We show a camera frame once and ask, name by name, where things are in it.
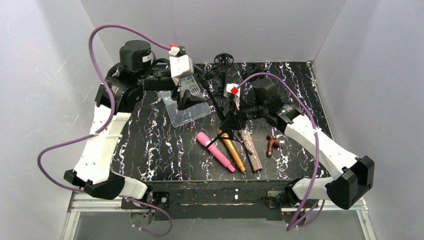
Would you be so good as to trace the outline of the gold microphone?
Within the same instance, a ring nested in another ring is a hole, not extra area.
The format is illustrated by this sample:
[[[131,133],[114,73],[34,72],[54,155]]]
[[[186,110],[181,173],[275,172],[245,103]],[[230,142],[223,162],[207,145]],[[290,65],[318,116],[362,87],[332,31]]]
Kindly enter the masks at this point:
[[[227,133],[223,133],[221,129],[217,130],[218,134],[221,134],[221,138],[222,141],[227,149],[227,151],[229,152],[230,156],[232,157],[232,159],[234,160],[237,168],[240,170],[240,172],[242,174],[246,173],[246,166],[241,158],[241,155],[239,153],[239,151],[237,150],[235,144],[233,143],[233,141],[230,139],[230,136]]]

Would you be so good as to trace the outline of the black tripod microphone stand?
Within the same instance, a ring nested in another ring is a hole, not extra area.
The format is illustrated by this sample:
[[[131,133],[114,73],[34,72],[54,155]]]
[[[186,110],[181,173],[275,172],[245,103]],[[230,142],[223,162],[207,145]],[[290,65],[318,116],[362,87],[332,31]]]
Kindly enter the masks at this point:
[[[228,68],[234,64],[234,57],[229,53],[220,53],[214,58],[215,66],[219,68],[221,86],[217,89],[217,92],[214,96],[219,96],[224,94],[224,89],[226,85],[226,73]]]

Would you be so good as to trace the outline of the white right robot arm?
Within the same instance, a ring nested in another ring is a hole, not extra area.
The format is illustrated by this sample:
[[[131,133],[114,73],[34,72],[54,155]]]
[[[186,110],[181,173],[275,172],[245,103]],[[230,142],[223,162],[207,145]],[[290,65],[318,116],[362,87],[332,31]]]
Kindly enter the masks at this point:
[[[253,84],[251,104],[240,103],[240,86],[228,83],[223,95],[230,107],[220,125],[223,131],[241,131],[248,120],[264,119],[270,126],[300,144],[328,171],[329,177],[298,178],[285,186],[277,202],[295,205],[302,200],[330,200],[348,210],[372,187],[375,163],[341,147],[317,127],[305,111],[282,101],[278,87],[268,79]]]

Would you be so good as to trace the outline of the black round-base microphone stand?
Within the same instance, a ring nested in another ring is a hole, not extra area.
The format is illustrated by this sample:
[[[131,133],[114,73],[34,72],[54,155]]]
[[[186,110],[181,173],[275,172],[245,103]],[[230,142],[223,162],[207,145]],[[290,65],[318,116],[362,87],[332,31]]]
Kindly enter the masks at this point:
[[[245,71],[244,72],[245,72],[245,74],[247,76],[250,76],[250,75],[253,75],[253,74],[256,74],[256,73],[260,73],[262,71],[263,70],[262,70],[262,66],[261,65],[251,62],[251,63],[248,63],[245,66]]]

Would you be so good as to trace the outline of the glitter silver-head microphone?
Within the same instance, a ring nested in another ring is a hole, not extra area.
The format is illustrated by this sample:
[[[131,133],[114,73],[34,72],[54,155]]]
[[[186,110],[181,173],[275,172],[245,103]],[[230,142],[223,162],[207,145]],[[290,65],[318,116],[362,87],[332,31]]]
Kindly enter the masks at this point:
[[[248,155],[253,171],[255,173],[260,172],[263,169],[263,166],[261,164],[258,152],[255,148],[250,131],[246,129],[242,129],[242,130],[239,130],[239,134],[242,138],[245,148],[247,149],[247,155]]]

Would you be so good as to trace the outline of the pink microphone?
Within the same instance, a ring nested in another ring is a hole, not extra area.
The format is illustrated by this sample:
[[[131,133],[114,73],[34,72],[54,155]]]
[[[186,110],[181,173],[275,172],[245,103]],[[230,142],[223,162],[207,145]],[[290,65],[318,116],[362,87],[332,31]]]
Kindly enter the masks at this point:
[[[231,173],[236,171],[230,160],[212,143],[212,140],[204,133],[199,132],[196,139]]]

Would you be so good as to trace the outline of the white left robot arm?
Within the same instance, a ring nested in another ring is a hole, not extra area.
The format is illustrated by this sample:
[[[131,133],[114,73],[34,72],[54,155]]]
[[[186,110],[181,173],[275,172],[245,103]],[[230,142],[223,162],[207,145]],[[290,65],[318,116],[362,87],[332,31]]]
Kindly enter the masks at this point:
[[[205,102],[183,87],[184,79],[199,72],[185,47],[171,44],[168,53],[168,68],[158,68],[149,42],[130,40],[120,48],[119,62],[109,69],[99,86],[82,155],[75,167],[64,173],[65,181],[105,200],[141,200],[151,191],[143,181],[118,174],[110,165],[122,130],[145,92],[170,91],[179,110]]]

